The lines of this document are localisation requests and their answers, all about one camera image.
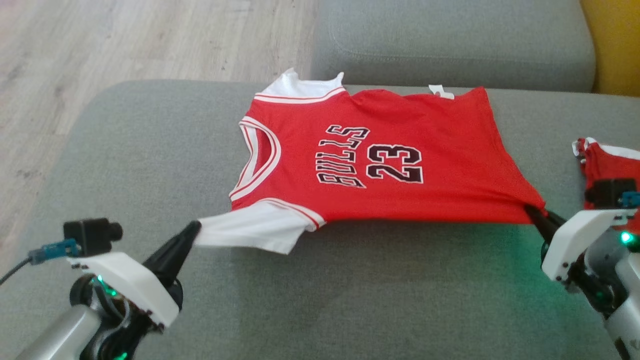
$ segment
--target black cable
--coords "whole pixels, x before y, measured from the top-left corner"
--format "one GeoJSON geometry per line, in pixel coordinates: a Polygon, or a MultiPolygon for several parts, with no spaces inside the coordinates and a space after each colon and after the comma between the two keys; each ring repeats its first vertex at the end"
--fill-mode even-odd
{"type": "Polygon", "coordinates": [[[28,257],[24,260],[22,260],[18,265],[15,265],[14,268],[12,268],[11,270],[9,270],[8,273],[6,273],[6,275],[4,275],[2,277],[2,279],[0,279],[0,285],[4,284],[5,281],[7,281],[7,279],[9,279],[11,277],[11,275],[15,274],[18,270],[20,270],[24,265],[28,264],[31,262],[31,257],[28,257]]]}

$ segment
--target blue connector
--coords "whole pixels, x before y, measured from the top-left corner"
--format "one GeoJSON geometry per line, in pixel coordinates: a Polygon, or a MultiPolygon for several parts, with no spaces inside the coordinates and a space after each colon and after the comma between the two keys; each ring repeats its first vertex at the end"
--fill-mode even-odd
{"type": "Polygon", "coordinates": [[[78,246],[75,239],[65,239],[59,243],[47,244],[40,249],[29,251],[32,265],[39,265],[47,260],[66,256],[75,258],[78,254],[78,246]]]}
{"type": "Polygon", "coordinates": [[[640,192],[623,192],[620,201],[625,209],[640,208],[640,192]]]}

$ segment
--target gray fabric surface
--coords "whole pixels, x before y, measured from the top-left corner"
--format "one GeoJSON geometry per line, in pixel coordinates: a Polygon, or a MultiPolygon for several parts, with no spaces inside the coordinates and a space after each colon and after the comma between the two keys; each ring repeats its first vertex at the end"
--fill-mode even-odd
{"type": "Polygon", "coordinates": [[[590,92],[578,0],[324,0],[313,79],[590,92]]]}
{"type": "MultiPolygon", "coordinates": [[[[143,260],[190,220],[228,211],[248,157],[237,122],[263,88],[143,81],[97,96],[40,192],[20,253],[60,240],[66,220],[105,216],[124,228],[115,250],[143,260]]],[[[572,140],[638,145],[638,99],[489,94],[506,149],[562,215],[580,209],[584,186],[572,140]]],[[[303,235],[289,256],[195,249],[180,275],[182,314],[143,341],[138,359],[616,358],[586,300],[545,278],[540,245],[532,226],[343,222],[303,235]]],[[[0,288],[0,359],[68,307],[79,275],[51,261],[0,288]]]]}

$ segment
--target green led light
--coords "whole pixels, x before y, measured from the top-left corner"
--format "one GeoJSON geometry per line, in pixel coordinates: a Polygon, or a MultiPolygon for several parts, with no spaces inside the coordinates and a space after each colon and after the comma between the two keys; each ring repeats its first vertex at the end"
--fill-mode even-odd
{"type": "Polygon", "coordinates": [[[622,241],[622,243],[626,245],[626,244],[634,241],[634,236],[631,235],[630,233],[626,232],[626,231],[623,231],[620,234],[620,241],[622,241]]]}

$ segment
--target gray ottoman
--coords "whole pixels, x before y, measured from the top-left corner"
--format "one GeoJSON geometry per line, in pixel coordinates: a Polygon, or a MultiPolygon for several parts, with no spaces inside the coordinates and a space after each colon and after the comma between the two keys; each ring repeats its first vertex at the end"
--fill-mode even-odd
{"type": "MultiPolygon", "coordinates": [[[[237,123],[264,87],[142,81],[100,94],[40,192],[22,253],[58,241],[65,220],[105,216],[124,228],[115,250],[143,260],[190,220],[228,211],[248,156],[237,123]]],[[[580,209],[584,186],[572,140],[637,145],[638,99],[489,96],[506,149],[562,215],[580,209]]],[[[137,359],[615,358],[586,300],[543,275],[540,245],[533,226],[377,221],[330,224],[289,256],[194,249],[181,315],[137,359]]],[[[68,307],[79,275],[51,261],[0,288],[0,359],[68,307]]]]}
{"type": "Polygon", "coordinates": [[[324,0],[312,79],[590,92],[578,0],[324,0]]]}

